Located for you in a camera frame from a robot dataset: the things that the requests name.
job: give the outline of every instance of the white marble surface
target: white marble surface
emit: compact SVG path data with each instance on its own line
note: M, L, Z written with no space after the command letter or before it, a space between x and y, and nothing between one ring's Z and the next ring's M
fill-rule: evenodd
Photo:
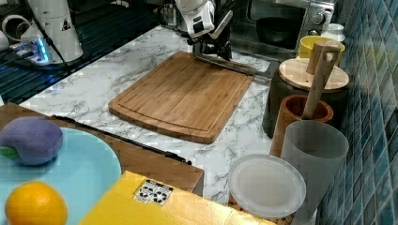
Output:
M64 115L160 150L179 154L205 170L204 197L226 203L231 163L249 154L268 154L261 128L268 86L253 82L212 144L181 141L137 127L108 112L108 102L177 51L190 52L186 39L157 27L102 57L21 105L47 115ZM265 71L268 62L233 52L234 61Z

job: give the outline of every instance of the bamboo cutting board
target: bamboo cutting board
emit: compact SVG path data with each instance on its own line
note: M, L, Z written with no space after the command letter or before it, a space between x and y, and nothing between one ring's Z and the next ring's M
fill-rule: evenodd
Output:
M252 80L177 52L109 102L109 111L161 134L213 143Z

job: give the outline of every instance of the wooden jar lid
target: wooden jar lid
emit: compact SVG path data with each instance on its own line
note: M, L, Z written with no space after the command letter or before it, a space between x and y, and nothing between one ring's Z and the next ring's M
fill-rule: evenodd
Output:
M282 62L279 66L279 73L282 80L299 89L310 91L314 75L306 71L309 61L310 59L308 58L294 58ZM348 75L339 67L334 66L324 92L331 93L339 91L348 82Z

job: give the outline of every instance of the eggplant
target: eggplant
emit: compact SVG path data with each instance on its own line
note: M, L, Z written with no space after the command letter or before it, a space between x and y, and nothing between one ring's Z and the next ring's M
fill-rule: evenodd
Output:
M62 130L54 122L26 116L12 120L0 132L0 155L24 165L39 165L58 155Z

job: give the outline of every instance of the microwave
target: microwave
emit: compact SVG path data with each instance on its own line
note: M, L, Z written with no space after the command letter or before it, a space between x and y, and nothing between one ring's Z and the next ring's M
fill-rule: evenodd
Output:
M237 0L232 48L277 61L294 58L301 38L319 36L328 29L335 1Z

